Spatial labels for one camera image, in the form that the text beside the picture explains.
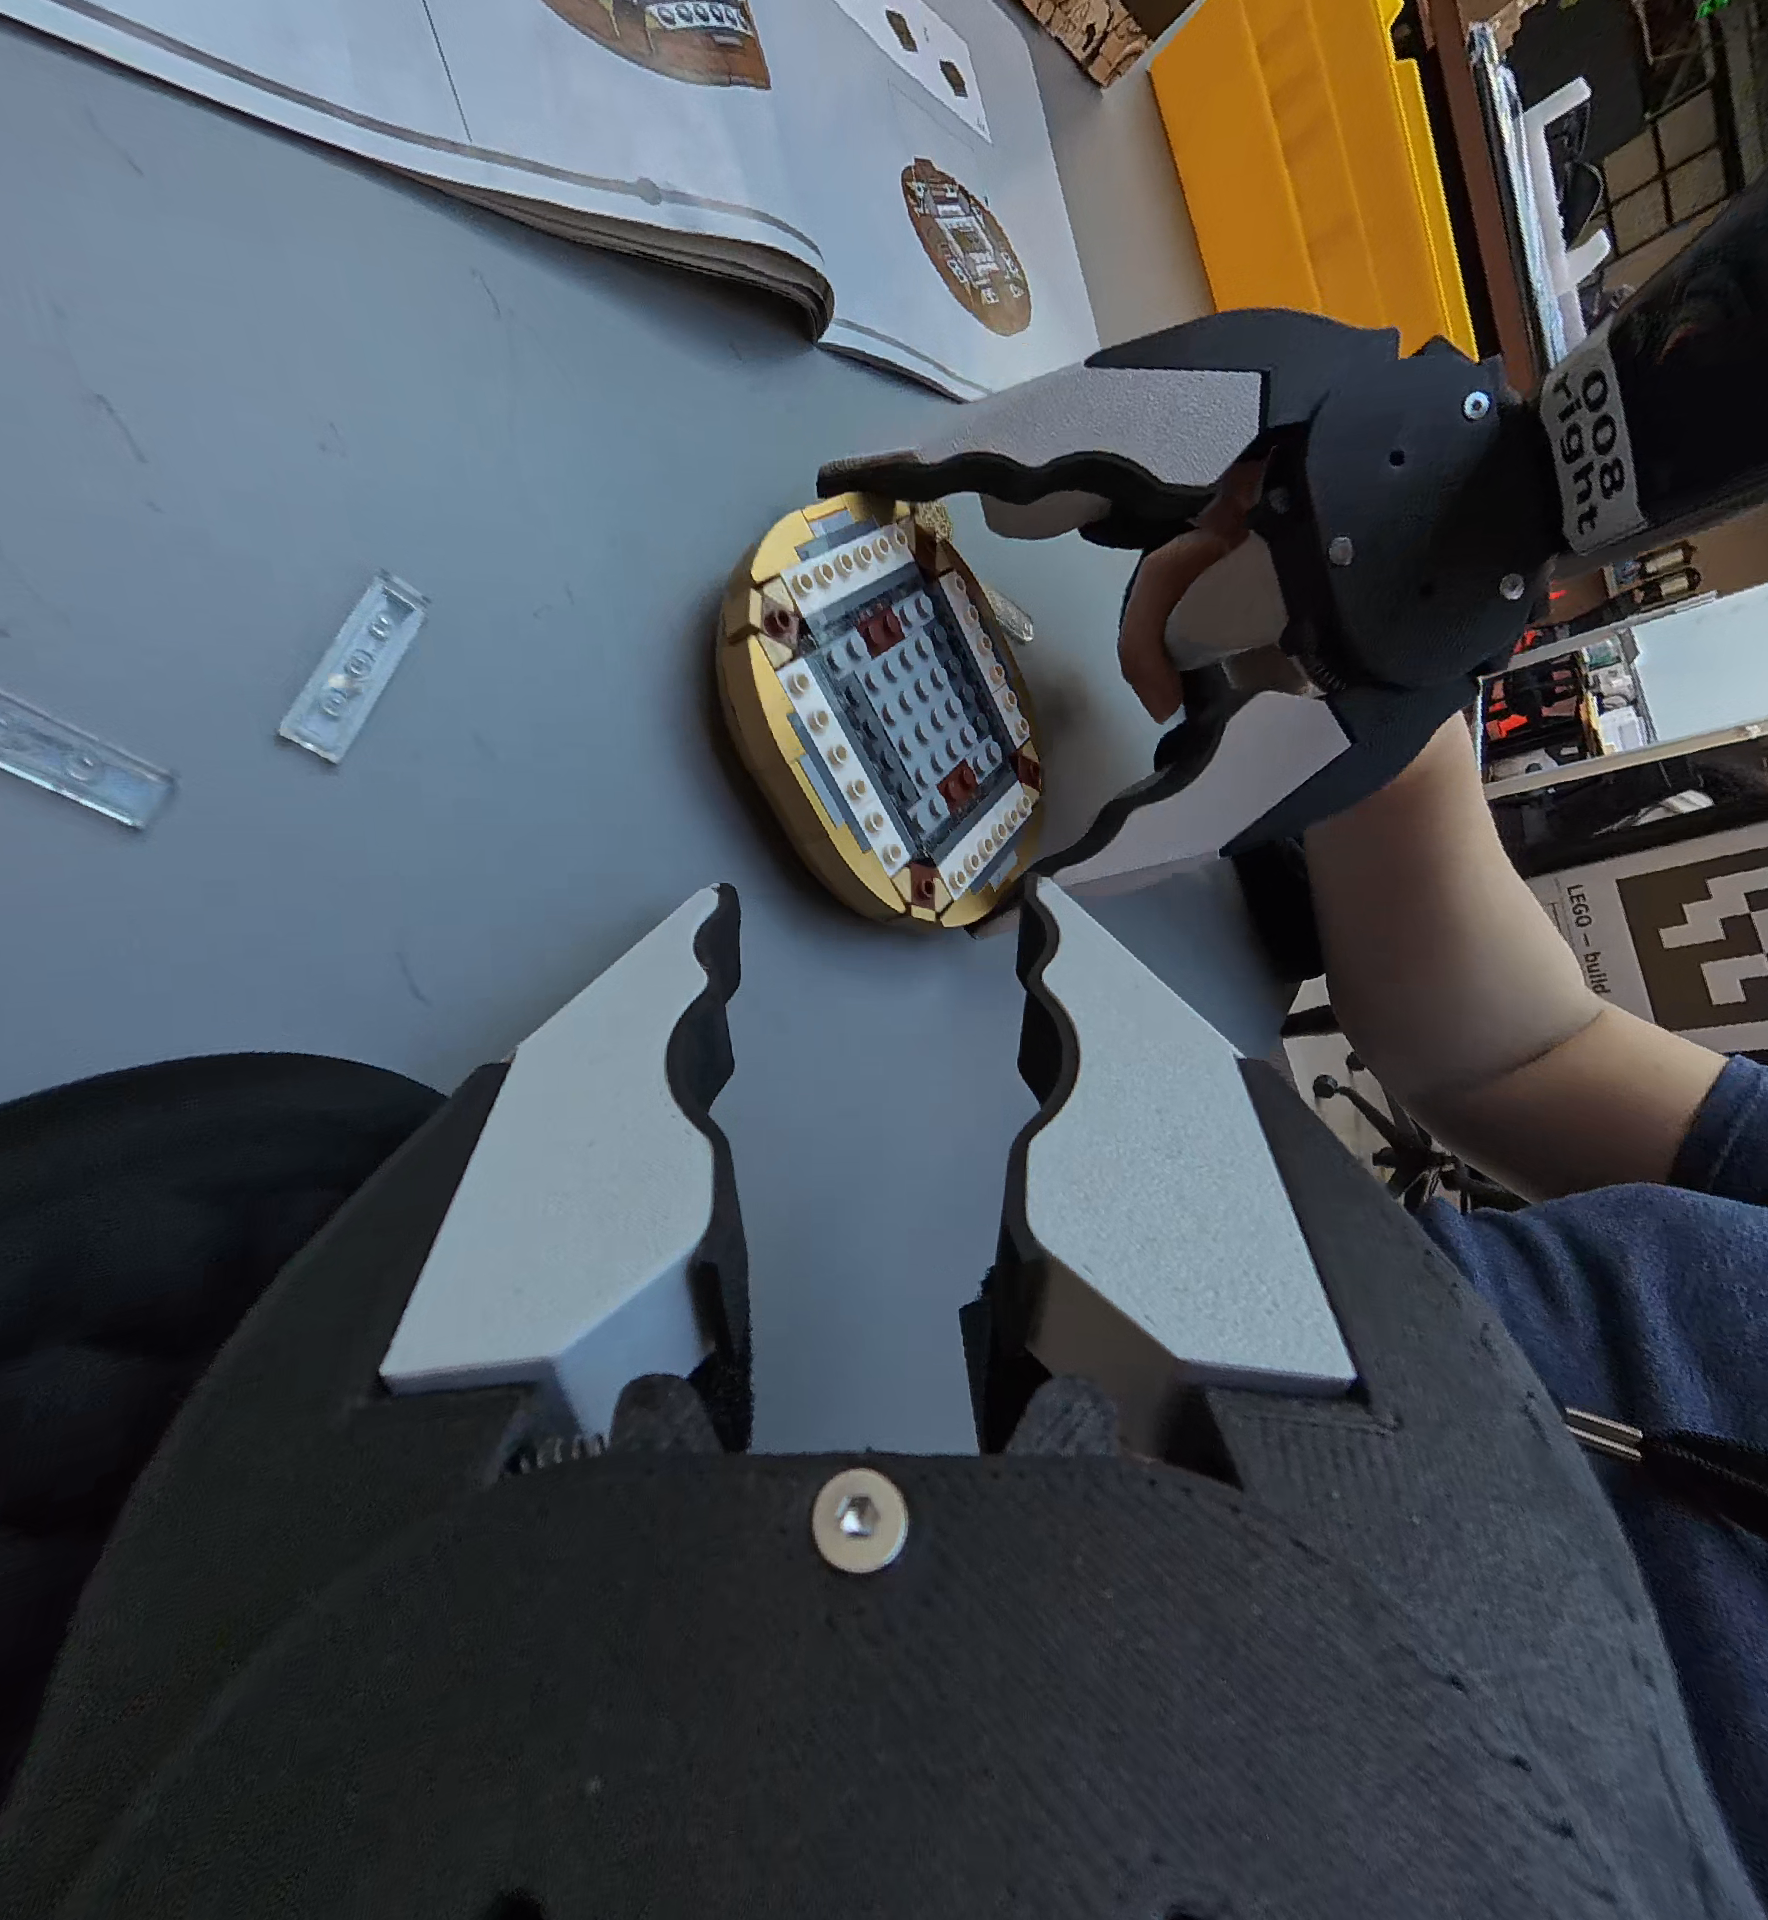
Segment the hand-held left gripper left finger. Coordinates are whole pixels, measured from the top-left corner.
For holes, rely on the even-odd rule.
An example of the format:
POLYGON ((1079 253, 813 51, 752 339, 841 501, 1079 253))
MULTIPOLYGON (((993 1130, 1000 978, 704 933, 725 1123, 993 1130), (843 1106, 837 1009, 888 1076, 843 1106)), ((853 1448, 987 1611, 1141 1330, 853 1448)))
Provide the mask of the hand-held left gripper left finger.
POLYGON ((698 888, 515 1044, 379 1364, 394 1393, 533 1385, 614 1437, 631 1379, 700 1378, 749 1437, 727 1139, 742 910, 698 888))

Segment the framed black white marker sign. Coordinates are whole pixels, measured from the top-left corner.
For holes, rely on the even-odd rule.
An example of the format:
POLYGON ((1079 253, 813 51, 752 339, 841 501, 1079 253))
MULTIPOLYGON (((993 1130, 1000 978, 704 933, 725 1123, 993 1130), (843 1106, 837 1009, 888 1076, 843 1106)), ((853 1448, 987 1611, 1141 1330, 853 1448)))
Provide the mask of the framed black white marker sign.
POLYGON ((1527 882, 1604 1002, 1768 1065, 1768 819, 1527 882))

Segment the yellow plastic bin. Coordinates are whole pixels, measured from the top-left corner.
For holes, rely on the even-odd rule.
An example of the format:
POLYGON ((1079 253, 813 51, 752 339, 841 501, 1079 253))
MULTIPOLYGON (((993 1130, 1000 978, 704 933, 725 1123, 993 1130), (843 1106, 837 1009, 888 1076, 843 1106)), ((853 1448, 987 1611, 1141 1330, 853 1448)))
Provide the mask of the yellow plastic bin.
POLYGON ((1149 88, 1215 314, 1478 347, 1422 69, 1398 1, 1204 1, 1149 88))

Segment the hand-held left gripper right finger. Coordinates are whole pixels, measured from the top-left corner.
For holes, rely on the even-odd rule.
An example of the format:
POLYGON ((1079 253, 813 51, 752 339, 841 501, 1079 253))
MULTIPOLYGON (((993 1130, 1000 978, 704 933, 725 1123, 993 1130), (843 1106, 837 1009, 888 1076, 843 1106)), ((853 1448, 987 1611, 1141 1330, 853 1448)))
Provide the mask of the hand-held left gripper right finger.
POLYGON ((1358 1364, 1265 1135, 1254 1063, 1051 878, 1017 907, 1017 1072, 974 1418, 1013 1443, 1086 1379, 1123 1443, 1215 1443, 1215 1387, 1346 1400, 1358 1364))

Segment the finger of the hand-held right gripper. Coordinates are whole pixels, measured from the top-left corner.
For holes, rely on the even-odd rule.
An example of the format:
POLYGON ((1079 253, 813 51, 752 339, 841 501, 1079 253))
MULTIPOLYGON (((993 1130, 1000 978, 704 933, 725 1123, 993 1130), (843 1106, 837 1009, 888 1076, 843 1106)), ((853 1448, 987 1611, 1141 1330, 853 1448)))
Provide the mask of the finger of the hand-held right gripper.
POLYGON ((1028 537, 1187 521, 1262 427, 1259 370, 1076 364, 957 404, 908 443, 828 460, 816 492, 911 506, 974 493, 1028 537))
POLYGON ((1158 768, 1037 861, 1063 893, 1111 900, 1194 876, 1351 749, 1317 693, 1233 686, 1220 665, 1184 671, 1181 683, 1184 722, 1159 737, 1158 768))

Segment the person's blue sweater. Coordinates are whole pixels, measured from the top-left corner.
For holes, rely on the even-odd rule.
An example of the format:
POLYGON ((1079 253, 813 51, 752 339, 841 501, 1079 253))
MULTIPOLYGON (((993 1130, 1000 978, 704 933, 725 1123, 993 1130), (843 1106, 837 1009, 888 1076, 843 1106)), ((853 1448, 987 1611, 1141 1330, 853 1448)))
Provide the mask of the person's blue sweater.
MULTIPOLYGON (((1729 1060, 1665 1184, 1422 1225, 1564 1408, 1768 1452, 1768 1067, 1729 1060)), ((1768 1912, 1768 1542, 1598 1467, 1768 1912)))

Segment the black wrist rest pad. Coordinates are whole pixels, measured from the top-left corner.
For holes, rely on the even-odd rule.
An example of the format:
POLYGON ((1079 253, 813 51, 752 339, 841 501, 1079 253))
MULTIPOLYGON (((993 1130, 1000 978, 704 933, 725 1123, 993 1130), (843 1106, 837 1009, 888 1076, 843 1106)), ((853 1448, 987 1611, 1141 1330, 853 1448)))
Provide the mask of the black wrist rest pad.
POLYGON ((277 1272, 443 1095, 239 1052, 0 1106, 0 1808, 129 1491, 277 1272))

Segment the person's right hand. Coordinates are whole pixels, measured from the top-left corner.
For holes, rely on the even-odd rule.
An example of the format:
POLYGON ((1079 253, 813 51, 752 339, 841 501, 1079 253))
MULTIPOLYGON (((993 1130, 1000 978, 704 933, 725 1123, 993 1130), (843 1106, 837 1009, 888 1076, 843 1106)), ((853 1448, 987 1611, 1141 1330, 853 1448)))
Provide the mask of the person's right hand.
POLYGON ((1136 566, 1122 607, 1116 659, 1131 693, 1164 723, 1184 709, 1181 671, 1165 647, 1165 626, 1184 593, 1250 536, 1248 518, 1262 495, 1264 460, 1232 466, 1192 526, 1147 551, 1136 566))

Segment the round gold lego base model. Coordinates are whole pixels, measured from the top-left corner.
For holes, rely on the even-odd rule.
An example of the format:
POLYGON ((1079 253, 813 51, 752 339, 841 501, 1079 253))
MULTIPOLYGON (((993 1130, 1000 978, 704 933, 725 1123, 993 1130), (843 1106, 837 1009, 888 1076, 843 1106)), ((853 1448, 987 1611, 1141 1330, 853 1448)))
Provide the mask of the round gold lego base model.
POLYGON ((855 916, 985 932, 1037 854, 1046 774, 1015 642, 929 511, 836 492, 773 521, 721 591, 729 742, 855 916))

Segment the person's right forearm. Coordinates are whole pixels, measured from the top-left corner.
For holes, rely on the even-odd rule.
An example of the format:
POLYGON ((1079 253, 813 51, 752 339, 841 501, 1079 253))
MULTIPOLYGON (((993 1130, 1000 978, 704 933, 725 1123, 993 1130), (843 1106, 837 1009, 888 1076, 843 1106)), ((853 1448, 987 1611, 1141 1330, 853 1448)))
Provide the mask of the person's right forearm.
POLYGON ((1592 991, 1462 713, 1303 851, 1335 1020, 1440 1146, 1527 1202, 1670 1180, 1726 1060, 1592 991))

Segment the lego instruction booklet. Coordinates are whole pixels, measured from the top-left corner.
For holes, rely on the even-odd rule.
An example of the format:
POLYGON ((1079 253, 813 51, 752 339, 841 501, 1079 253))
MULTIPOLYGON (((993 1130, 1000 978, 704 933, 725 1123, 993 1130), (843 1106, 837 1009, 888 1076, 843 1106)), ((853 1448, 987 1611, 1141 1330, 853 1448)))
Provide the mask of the lego instruction booklet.
POLYGON ((794 302, 969 402, 1098 332, 1033 62, 966 1, 0 1, 571 242, 794 302))

